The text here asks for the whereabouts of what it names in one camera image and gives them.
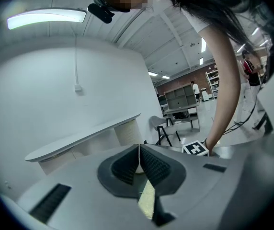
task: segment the wall outlet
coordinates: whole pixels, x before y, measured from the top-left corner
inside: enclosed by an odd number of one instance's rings
[[[81,92],[82,91],[82,87],[79,84],[75,84],[74,85],[74,91],[75,92]]]

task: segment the table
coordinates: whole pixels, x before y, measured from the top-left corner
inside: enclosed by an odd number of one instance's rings
[[[49,174],[61,165],[84,156],[74,150],[76,145],[110,128],[114,128],[121,146],[142,143],[141,134],[136,122],[136,118],[140,114],[127,115],[62,138],[31,152],[25,157],[25,160],[28,162],[39,162],[43,171]]]
[[[165,111],[165,114],[168,115],[168,118],[172,118],[173,119],[172,114],[174,114],[174,113],[188,112],[188,118],[176,119],[176,120],[177,121],[182,121],[182,122],[189,122],[190,121],[191,129],[194,128],[192,121],[193,120],[198,120],[199,130],[200,130],[200,121],[199,121],[198,109],[197,109],[197,106],[199,104],[200,103],[196,103],[196,104],[193,104],[193,105],[184,106],[184,107],[180,107],[180,108],[168,109],[168,110]],[[192,108],[196,109],[195,113],[189,112],[189,109],[192,109]]]

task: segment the gray floor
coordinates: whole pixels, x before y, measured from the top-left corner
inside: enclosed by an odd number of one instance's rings
[[[181,138],[181,141],[177,139],[176,135],[169,136],[172,146],[182,147],[184,144],[190,143],[195,140],[203,141],[207,137],[210,131],[210,128],[213,124],[216,105],[217,105],[217,100],[215,99],[214,101],[209,100],[206,102],[201,102],[200,105],[198,106],[198,115],[200,119],[200,131],[191,130],[190,122],[177,124],[178,133]],[[250,114],[249,110],[251,110],[252,108],[253,108],[253,104],[245,101],[243,106],[243,112],[242,112],[243,120],[245,120],[249,116]],[[259,112],[258,114],[259,114],[259,119],[261,119],[264,112]],[[231,127],[232,125],[234,125],[233,121],[231,121],[228,127]],[[198,127],[197,120],[193,121],[193,126]],[[243,126],[238,128],[237,130],[234,130],[230,132],[229,134],[223,135],[220,141],[216,144],[216,146],[220,147],[220,146],[235,145],[235,144],[244,143],[247,141],[261,138],[264,134],[264,127],[262,126],[261,129],[258,131],[252,129],[252,127],[253,127],[253,121],[252,121],[252,118],[250,118]],[[169,145],[166,138],[163,139],[161,144],[165,146]]]

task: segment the person in red shirt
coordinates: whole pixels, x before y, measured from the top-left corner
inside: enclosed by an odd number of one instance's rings
[[[250,91],[253,103],[256,101],[256,107],[253,111],[252,118],[254,121],[254,126],[259,123],[257,110],[261,110],[259,102],[257,100],[257,93],[261,87],[261,82],[258,77],[258,72],[261,70],[260,66],[255,67],[252,62],[250,62],[250,53],[247,50],[243,50],[242,58],[244,59],[243,66],[245,68],[245,73],[249,76]]]

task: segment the fluorescent light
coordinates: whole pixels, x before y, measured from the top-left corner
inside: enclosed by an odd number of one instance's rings
[[[86,12],[81,10],[69,9],[40,9],[32,10],[25,13],[15,15],[7,19],[8,29],[49,21],[67,21],[83,23],[86,17]]]
[[[258,30],[259,30],[259,28],[257,27],[257,28],[253,31],[253,33],[252,33],[251,36],[255,35],[255,34],[257,33]]]
[[[265,43],[267,43],[268,42],[268,40],[266,40],[266,41],[264,41],[261,45],[260,45],[260,47],[261,46],[263,46]]]
[[[237,53],[239,53],[242,49],[243,49],[243,47],[245,47],[246,46],[246,44],[244,44],[243,46],[241,46],[240,48],[239,48],[239,50],[237,50]]]
[[[201,37],[201,53],[204,52],[206,50],[206,42],[205,40]]]
[[[148,72],[148,74],[149,74],[150,76],[153,76],[153,77],[157,76],[157,74],[156,74],[156,73],[153,73],[153,72]]]

